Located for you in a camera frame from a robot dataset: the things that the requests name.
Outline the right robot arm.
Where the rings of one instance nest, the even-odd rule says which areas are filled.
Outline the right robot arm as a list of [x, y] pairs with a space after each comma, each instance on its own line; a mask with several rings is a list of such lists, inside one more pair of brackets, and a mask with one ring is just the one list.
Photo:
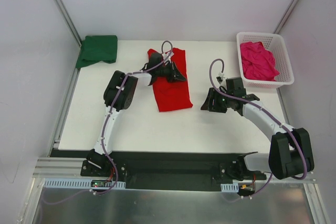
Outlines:
[[218, 76], [219, 86], [212, 86], [201, 109], [226, 113], [228, 109], [250, 120], [269, 139], [268, 154], [251, 152], [238, 158], [236, 174], [248, 179], [255, 171], [272, 173], [277, 179], [305, 179], [314, 170], [310, 135], [304, 128], [296, 129], [269, 112], [260, 98], [248, 94], [240, 77]]

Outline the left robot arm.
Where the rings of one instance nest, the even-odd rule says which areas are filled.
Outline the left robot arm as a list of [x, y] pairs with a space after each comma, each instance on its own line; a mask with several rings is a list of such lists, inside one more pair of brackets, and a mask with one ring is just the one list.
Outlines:
[[105, 176], [114, 170], [109, 155], [113, 151], [118, 117], [130, 107], [138, 85], [151, 86], [159, 77], [172, 83], [187, 81], [172, 60], [173, 55], [172, 51], [154, 52], [142, 69], [130, 73], [119, 70], [114, 72], [103, 94], [106, 109], [101, 132], [83, 163], [83, 170], [94, 170], [99, 176]]

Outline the red t shirt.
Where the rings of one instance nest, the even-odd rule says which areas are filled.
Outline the red t shirt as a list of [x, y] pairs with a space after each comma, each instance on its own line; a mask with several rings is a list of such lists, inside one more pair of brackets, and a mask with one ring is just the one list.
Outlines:
[[[185, 50], [173, 48], [172, 61], [187, 79]], [[158, 77], [153, 84], [154, 97], [159, 112], [171, 112], [193, 107], [190, 101], [188, 82], [168, 82], [165, 77]]]

